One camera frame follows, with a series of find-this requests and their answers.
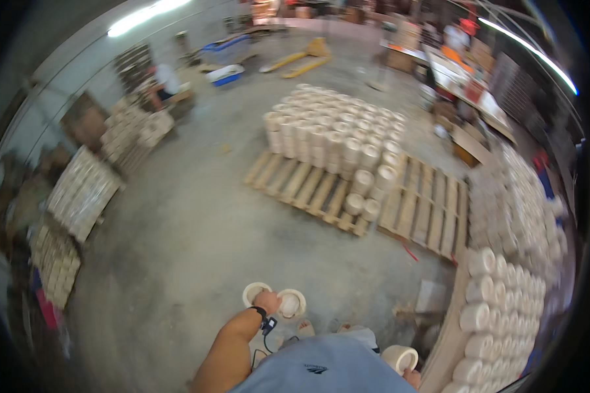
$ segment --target fluorescent light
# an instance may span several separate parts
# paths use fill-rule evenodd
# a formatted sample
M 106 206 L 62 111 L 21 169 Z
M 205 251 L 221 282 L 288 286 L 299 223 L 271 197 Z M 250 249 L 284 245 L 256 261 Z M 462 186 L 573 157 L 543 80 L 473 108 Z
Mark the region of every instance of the fluorescent light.
M 514 40 L 516 40 L 519 43 L 521 43 L 523 47 L 525 47 L 528 50 L 530 50 L 533 53 L 535 53 L 535 55 L 537 57 L 539 57 L 540 59 L 542 59 L 546 64 L 548 64 L 551 68 L 553 68 L 553 70 L 555 70 L 555 72 L 557 72 L 558 75 L 562 77 L 562 79 L 564 79 L 564 82 L 566 82 L 566 84 L 568 85 L 568 87 L 571 88 L 571 90 L 574 92 L 575 95 L 579 94 L 579 92 L 577 91 L 577 88 L 575 87 L 574 83 L 570 80 L 570 78 L 568 77 L 568 75 L 566 75 L 566 73 L 564 71 L 562 71 L 551 59 L 549 59 L 548 57 L 546 57 L 546 55 L 544 55 L 544 53 L 542 53 L 541 51 L 535 49 L 533 46 L 531 46 L 530 43 L 526 42 L 525 40 L 523 40 L 519 36 L 511 33 L 510 31 L 505 30 L 504 28 L 498 26 L 497 24 L 492 23 L 492 22 L 490 22 L 490 21 L 488 21 L 486 19 L 483 19 L 483 18 L 479 18 L 479 20 L 481 22 L 485 23 L 486 25 L 495 28 L 498 31 L 507 34 L 508 36 L 512 37 Z
M 126 33 L 135 26 L 138 26 L 140 23 L 148 21 L 155 15 L 171 11 L 175 8 L 183 6 L 188 2 L 190 2 L 190 0 L 160 0 L 156 4 L 143 8 L 140 11 L 136 11 L 133 14 L 129 14 L 123 19 L 114 23 L 109 28 L 107 35 L 110 37 L 117 37 Z

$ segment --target t-shirt logo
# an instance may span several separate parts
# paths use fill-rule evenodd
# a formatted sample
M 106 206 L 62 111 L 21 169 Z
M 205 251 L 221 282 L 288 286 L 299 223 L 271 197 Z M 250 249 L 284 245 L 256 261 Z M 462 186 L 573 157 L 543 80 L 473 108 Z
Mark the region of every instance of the t-shirt logo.
M 324 367 L 324 366 L 317 366 L 314 364 L 305 364 L 304 367 L 306 367 L 306 369 L 308 370 L 308 372 L 311 372 L 313 374 L 321 374 L 324 371 L 328 370 L 328 367 Z

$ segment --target hand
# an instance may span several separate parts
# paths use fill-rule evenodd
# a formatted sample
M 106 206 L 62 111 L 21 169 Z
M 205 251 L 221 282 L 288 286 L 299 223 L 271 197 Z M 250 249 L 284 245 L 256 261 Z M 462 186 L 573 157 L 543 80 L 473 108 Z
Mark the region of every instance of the hand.
M 270 292 L 265 289 L 256 295 L 252 304 L 264 308 L 264 310 L 267 311 L 267 315 L 269 315 L 274 314 L 275 311 L 277 311 L 280 304 L 282 304 L 282 298 L 277 297 L 277 292 Z
M 409 385 L 413 386 L 415 390 L 417 390 L 420 387 L 420 381 L 422 379 L 422 376 L 417 370 L 411 370 L 410 368 L 406 368 L 404 370 L 404 373 L 402 374 L 402 377 L 406 379 Z

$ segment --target wristwatch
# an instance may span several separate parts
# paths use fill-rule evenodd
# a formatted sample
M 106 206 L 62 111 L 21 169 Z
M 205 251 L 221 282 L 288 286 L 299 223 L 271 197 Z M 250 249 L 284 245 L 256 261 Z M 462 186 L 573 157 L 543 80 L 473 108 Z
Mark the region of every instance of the wristwatch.
M 260 316 L 262 317 L 262 322 L 260 323 L 260 330 L 262 330 L 262 335 L 266 336 L 267 334 L 269 334 L 269 332 L 271 332 L 273 328 L 275 328 L 275 325 L 277 325 L 277 320 L 275 320 L 275 318 L 273 317 L 267 319 L 267 310 L 265 310 L 262 307 L 252 306 L 249 308 L 256 310 L 258 314 L 260 314 Z
M 267 310 L 265 310 L 264 308 L 258 306 L 251 306 L 249 308 L 256 310 L 258 314 L 260 314 L 260 316 L 262 317 L 262 322 L 264 322 L 267 319 Z

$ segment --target yellow pallet jack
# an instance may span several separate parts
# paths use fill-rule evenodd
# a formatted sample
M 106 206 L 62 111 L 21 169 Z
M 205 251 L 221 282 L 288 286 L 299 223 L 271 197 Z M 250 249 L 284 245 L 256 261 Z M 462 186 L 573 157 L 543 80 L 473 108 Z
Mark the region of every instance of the yellow pallet jack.
M 331 56 L 330 49 L 328 49 L 328 47 L 326 46 L 326 39 L 323 37 L 314 38 L 312 41 L 310 41 L 310 43 L 308 43 L 305 51 L 300 51 L 297 53 L 293 53 L 292 55 L 288 55 L 280 59 L 277 59 L 275 60 L 275 62 L 265 65 L 264 67 L 261 67 L 260 72 L 271 72 L 273 70 L 285 66 L 288 63 L 292 63 L 295 60 L 303 59 L 306 56 L 313 56 L 316 59 L 310 60 L 297 68 L 292 68 L 291 70 L 282 74 L 282 78 L 296 77 L 298 75 L 305 73 L 308 70 L 311 70 L 315 67 L 319 67 L 322 64 L 329 62 Z

